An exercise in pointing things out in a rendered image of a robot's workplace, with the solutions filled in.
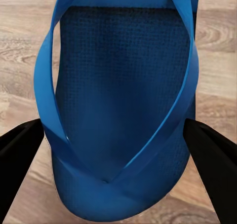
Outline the sandal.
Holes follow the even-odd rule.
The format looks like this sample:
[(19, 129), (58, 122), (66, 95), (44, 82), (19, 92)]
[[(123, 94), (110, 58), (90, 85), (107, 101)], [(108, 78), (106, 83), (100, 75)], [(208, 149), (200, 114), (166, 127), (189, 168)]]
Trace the sandal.
[[(177, 184), (196, 120), (198, 0), (57, 0), (34, 89), (59, 197), (93, 222), (133, 217)], [(60, 22), (54, 92), (53, 31)]]

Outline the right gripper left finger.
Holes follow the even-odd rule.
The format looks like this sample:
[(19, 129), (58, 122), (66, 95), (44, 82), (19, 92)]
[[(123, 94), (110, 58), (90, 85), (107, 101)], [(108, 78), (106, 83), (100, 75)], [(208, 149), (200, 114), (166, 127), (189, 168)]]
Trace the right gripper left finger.
[(44, 138), (40, 118), (19, 124), (0, 136), (0, 224)]

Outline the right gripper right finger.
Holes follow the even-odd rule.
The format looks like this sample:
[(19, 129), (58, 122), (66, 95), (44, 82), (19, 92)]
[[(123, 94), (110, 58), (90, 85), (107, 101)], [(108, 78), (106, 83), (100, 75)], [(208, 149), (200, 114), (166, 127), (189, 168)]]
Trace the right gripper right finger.
[(237, 224), (237, 144), (185, 119), (183, 137), (221, 224)]

